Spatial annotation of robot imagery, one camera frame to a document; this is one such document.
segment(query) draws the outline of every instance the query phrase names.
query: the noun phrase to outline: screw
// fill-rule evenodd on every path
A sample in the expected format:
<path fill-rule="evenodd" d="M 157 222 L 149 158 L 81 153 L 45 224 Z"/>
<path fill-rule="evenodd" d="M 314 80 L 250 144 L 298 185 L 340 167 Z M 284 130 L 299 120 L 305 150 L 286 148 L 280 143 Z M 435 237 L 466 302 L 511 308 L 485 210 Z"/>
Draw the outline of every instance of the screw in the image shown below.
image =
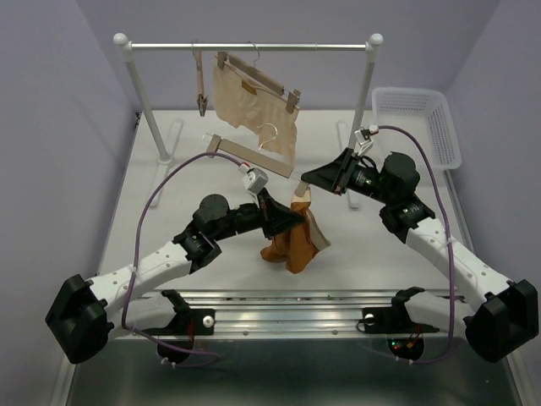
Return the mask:
<path fill-rule="evenodd" d="M 206 315 L 205 317 L 203 317 L 203 326 L 205 326 L 206 328 L 211 328 L 212 326 L 214 326 L 214 319 L 211 315 Z"/>
<path fill-rule="evenodd" d="M 367 326 L 373 326 L 375 324 L 374 315 L 372 313 L 368 313 L 364 317 L 364 324 L 366 324 Z"/>

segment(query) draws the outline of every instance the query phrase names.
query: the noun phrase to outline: white plastic basket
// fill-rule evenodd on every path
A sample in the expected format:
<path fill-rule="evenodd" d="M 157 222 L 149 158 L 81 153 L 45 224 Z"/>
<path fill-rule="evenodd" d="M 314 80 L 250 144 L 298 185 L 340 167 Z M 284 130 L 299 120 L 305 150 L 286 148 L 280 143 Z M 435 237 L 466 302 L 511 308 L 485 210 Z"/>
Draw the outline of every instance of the white plastic basket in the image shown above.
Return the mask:
<path fill-rule="evenodd" d="M 372 108 L 378 125 L 395 125 L 410 132 L 425 150 L 435 171 L 460 167 L 462 158 L 444 95 L 424 89 L 378 87 L 372 92 Z M 396 151 L 420 162 L 415 145 L 396 131 L 385 131 L 374 139 L 374 149 L 381 155 L 379 157 Z M 423 168 L 419 169 L 419 172 L 425 172 Z"/>

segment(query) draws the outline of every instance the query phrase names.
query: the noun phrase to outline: wooden hanger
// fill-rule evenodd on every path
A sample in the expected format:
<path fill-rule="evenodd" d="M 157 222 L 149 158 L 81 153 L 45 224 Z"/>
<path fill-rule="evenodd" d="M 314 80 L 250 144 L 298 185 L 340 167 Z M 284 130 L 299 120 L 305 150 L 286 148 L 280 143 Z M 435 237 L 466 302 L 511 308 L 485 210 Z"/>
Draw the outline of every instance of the wooden hanger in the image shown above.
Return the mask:
<path fill-rule="evenodd" d="M 230 140 L 223 139 L 220 135 L 212 135 L 207 152 L 216 152 L 218 150 L 227 152 L 243 161 L 253 163 L 258 167 L 267 169 L 277 175 L 289 178 L 293 172 L 293 167 L 287 165 L 284 162 L 277 161 L 268 156 L 259 154 L 258 152 L 251 150 L 245 146 L 232 142 Z"/>

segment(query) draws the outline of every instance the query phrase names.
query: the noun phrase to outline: hanging garment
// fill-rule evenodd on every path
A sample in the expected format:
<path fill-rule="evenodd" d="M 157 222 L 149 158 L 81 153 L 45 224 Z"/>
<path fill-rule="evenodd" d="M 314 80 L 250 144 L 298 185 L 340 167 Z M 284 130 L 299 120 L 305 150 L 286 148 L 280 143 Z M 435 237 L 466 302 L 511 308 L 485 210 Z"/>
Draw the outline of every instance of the hanging garment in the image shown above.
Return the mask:
<path fill-rule="evenodd" d="M 286 100 L 229 62 L 224 63 L 223 69 L 215 64 L 213 76 L 213 101 L 218 118 L 234 128 L 243 125 L 255 132 L 259 135 L 258 145 L 284 156 L 286 163 L 294 166 L 298 107 L 295 106 L 292 113 L 288 113 Z M 271 126 L 258 128 L 263 123 L 274 124 L 278 135 Z"/>
<path fill-rule="evenodd" d="M 261 258 L 269 262 L 286 262 L 291 273 L 300 273 L 315 255 L 331 245 L 325 238 L 314 215 L 309 210 L 310 190 L 303 197 L 293 196 L 291 210 L 304 216 L 305 222 L 272 239 L 269 247 L 261 250 Z"/>

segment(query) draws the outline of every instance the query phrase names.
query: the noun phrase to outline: wooden clip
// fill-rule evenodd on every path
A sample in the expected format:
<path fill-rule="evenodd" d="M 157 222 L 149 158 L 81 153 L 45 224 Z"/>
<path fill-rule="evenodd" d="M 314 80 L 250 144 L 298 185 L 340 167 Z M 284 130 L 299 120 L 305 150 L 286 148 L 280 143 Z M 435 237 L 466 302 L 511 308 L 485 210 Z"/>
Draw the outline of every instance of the wooden clip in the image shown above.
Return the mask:
<path fill-rule="evenodd" d="M 289 95 L 287 96 L 287 105 L 286 105 L 286 111 L 289 114 L 293 114 L 295 111 L 295 106 L 298 105 L 298 101 L 301 98 L 301 92 L 295 89 L 293 92 L 289 92 Z"/>
<path fill-rule="evenodd" d="M 227 52 L 218 52 L 218 68 L 223 69 L 223 65 L 227 59 Z"/>
<path fill-rule="evenodd" d="M 268 156 L 259 154 L 257 151 L 251 150 L 245 146 L 223 139 L 220 135 L 212 135 L 212 140 L 206 149 L 207 152 L 216 152 L 218 150 L 227 152 L 245 162 L 253 163 L 258 167 L 267 169 L 277 175 L 289 178 L 293 172 L 293 168 L 284 162 L 277 161 Z"/>
<path fill-rule="evenodd" d="M 262 85 L 268 87 L 269 89 L 271 89 L 278 95 L 283 96 L 284 85 L 272 79 L 269 75 L 264 74 L 257 68 L 254 68 L 252 65 L 244 62 L 241 58 L 236 57 L 235 55 L 229 55 L 229 63 L 233 65 L 235 68 L 242 70 L 245 74 L 247 74 L 254 80 L 257 80 Z"/>

